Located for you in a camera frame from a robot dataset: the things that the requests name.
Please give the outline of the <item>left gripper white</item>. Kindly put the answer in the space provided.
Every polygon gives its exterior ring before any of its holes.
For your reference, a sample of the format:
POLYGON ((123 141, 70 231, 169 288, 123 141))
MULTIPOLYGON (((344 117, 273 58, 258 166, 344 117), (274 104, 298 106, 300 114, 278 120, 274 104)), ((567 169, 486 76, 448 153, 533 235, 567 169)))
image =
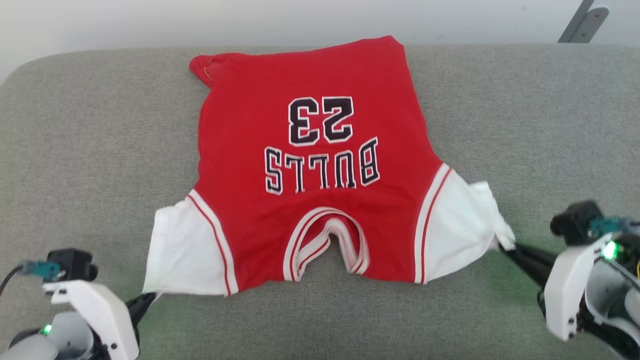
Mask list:
POLYGON ((107 345, 112 360, 136 360, 140 348, 135 331, 157 298, 146 292, 126 302, 102 284, 69 280, 42 284, 53 305, 69 304, 107 345))

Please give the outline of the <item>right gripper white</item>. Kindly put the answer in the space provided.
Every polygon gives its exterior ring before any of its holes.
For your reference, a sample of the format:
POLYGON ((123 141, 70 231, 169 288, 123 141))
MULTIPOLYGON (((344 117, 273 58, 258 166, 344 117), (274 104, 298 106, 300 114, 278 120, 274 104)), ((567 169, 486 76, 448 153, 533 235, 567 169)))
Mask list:
POLYGON ((592 244, 570 246, 560 255, 515 243, 500 251, 544 289, 547 329, 568 342, 580 330, 606 343, 618 343, 621 330, 610 321, 610 307, 622 291, 621 274, 602 256, 613 240, 605 234, 592 244))

